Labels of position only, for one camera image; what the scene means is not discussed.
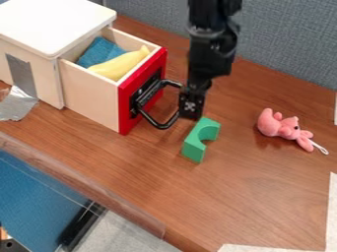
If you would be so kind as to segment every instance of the pink stuffed toy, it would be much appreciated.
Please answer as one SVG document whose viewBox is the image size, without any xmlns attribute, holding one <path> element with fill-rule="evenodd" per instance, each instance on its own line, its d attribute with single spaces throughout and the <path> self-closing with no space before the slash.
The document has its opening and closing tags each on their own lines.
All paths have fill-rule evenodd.
<svg viewBox="0 0 337 252">
<path fill-rule="evenodd" d="M 307 152 L 313 152 L 314 147 L 310 140 L 313 134 L 300 129 L 297 116 L 282 119 L 280 112 L 273 115 L 273 110 L 266 108 L 258 118 L 257 128 L 267 137 L 282 137 L 288 140 L 296 140 Z"/>
</svg>

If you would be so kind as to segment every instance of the green arch block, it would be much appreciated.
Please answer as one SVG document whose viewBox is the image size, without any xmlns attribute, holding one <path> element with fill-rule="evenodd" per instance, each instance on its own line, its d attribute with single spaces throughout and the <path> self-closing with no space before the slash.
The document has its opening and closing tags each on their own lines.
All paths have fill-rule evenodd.
<svg viewBox="0 0 337 252">
<path fill-rule="evenodd" d="M 183 142 L 181 153 L 187 158 L 191 158 L 196 162 L 201 162 L 207 148 L 201 141 L 217 140 L 220 128 L 220 123 L 202 117 Z"/>
</svg>

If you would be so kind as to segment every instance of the wooden drawer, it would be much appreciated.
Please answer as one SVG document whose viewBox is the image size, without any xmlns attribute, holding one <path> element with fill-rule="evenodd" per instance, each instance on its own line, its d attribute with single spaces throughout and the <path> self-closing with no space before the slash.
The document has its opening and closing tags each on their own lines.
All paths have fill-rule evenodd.
<svg viewBox="0 0 337 252">
<path fill-rule="evenodd" d="M 95 37 L 103 36 L 127 51 L 139 50 L 145 44 L 151 54 L 118 82 L 93 73 L 74 62 L 85 52 Z M 151 42 L 123 31 L 105 27 L 58 60 L 65 106 L 100 124 L 126 135 L 141 119 L 130 114 L 130 97 L 155 73 L 165 76 L 167 51 Z M 162 95 L 159 92 L 147 104 L 150 109 Z"/>
</svg>

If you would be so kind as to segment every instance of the gray wall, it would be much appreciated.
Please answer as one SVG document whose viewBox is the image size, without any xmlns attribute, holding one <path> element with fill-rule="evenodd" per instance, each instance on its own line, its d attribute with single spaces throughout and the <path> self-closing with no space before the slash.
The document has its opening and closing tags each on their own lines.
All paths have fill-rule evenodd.
<svg viewBox="0 0 337 252">
<path fill-rule="evenodd" d="M 139 21 L 185 34 L 187 0 L 106 0 Z M 336 0 L 243 0 L 239 54 L 337 89 Z"/>
</svg>

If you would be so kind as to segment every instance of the wooden table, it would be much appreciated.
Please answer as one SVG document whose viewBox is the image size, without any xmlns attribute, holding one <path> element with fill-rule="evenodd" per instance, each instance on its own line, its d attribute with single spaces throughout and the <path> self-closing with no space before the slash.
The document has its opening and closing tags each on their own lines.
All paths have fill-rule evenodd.
<svg viewBox="0 0 337 252">
<path fill-rule="evenodd" d="M 168 78 L 185 81 L 187 39 L 124 17 L 115 26 L 167 47 Z M 175 107 L 176 93 L 167 91 L 152 114 L 165 119 Z M 265 107 L 297 115 L 331 155 L 260 135 L 255 123 Z M 224 243 L 323 250 L 329 175 L 337 172 L 333 113 L 332 91 L 238 59 L 207 96 L 205 116 L 222 131 L 201 164 L 179 154 L 193 127 L 183 119 L 167 131 L 143 120 L 123 137 L 42 102 L 0 128 L 71 167 L 51 173 L 94 200 L 111 206 L 106 192 L 113 192 L 161 221 L 164 239 L 184 251 L 216 251 Z"/>
</svg>

